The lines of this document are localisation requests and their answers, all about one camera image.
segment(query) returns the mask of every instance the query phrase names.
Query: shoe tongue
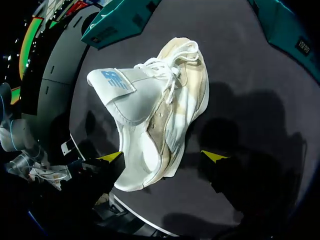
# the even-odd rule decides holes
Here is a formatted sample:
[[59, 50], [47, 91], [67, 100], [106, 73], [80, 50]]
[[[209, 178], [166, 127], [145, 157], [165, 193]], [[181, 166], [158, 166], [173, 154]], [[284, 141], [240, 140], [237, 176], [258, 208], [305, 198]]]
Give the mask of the shoe tongue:
[[151, 114], [166, 82], [140, 69], [97, 69], [87, 76], [103, 105], [124, 126], [137, 126]]
[[105, 106], [120, 96], [136, 91], [129, 79], [117, 69], [96, 69], [89, 72], [86, 78]]

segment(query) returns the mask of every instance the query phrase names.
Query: sneaker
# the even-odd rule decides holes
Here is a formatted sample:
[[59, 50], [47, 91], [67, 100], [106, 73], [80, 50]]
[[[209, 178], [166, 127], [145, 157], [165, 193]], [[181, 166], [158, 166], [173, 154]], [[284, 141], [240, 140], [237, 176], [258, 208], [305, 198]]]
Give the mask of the sneaker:
[[97, 69], [87, 81], [119, 132], [125, 170], [114, 186], [131, 192], [173, 177], [187, 129], [209, 101], [208, 73], [198, 44], [174, 38], [157, 58], [132, 69]]

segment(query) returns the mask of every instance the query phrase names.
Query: gray platform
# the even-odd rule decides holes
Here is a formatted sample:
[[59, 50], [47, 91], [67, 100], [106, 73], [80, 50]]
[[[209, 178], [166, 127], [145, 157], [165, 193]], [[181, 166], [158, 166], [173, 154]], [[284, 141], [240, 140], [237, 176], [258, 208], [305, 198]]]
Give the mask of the gray platform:
[[319, 162], [320, 89], [299, 64], [267, 43], [246, 0], [162, 0], [141, 35], [102, 50], [90, 48], [69, 126], [81, 152], [103, 156], [119, 146], [114, 120], [87, 84], [87, 74], [144, 63], [174, 37], [199, 44], [210, 82], [208, 108], [190, 127], [173, 178], [136, 192], [114, 189], [114, 194], [177, 235], [210, 237], [237, 225], [240, 214], [198, 173], [199, 151], [211, 144], [208, 136], [216, 142], [221, 137], [210, 132], [217, 128], [213, 124], [226, 121], [236, 126], [239, 145], [272, 155], [283, 175], [294, 175], [292, 185], [299, 186], [302, 178], [301, 199]]

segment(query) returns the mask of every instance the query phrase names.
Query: blue logo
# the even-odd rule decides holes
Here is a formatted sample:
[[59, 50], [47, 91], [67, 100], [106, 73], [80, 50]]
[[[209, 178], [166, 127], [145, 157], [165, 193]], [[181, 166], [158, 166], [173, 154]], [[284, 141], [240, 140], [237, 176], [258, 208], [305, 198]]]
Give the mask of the blue logo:
[[103, 76], [106, 79], [109, 79], [108, 83], [111, 86], [128, 90], [126, 84], [124, 84], [122, 82], [121, 77], [119, 77], [118, 74], [116, 74], [115, 72], [113, 72], [113, 71], [101, 71], [101, 73], [103, 74]]

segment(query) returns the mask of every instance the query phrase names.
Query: white shoelace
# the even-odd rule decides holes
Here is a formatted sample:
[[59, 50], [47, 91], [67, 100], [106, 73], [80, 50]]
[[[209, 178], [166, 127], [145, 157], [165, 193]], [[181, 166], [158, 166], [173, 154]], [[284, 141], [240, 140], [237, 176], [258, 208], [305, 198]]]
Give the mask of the white shoelace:
[[[164, 59], [158, 59], [152, 57], [145, 63], [139, 63], [134, 66], [134, 69], [141, 69], [150, 77], [154, 77], [160, 80], [167, 80], [166, 86], [162, 92], [170, 87], [170, 92], [166, 104], [171, 104], [174, 99], [174, 92], [176, 87], [176, 81], [180, 74], [180, 69], [175, 66], [175, 62], [178, 59], [187, 62], [196, 62], [199, 58], [198, 44], [195, 41], [188, 41], [176, 48], [170, 55], [172, 57], [166, 57]], [[196, 54], [193, 57], [186, 57], [187, 54]]]

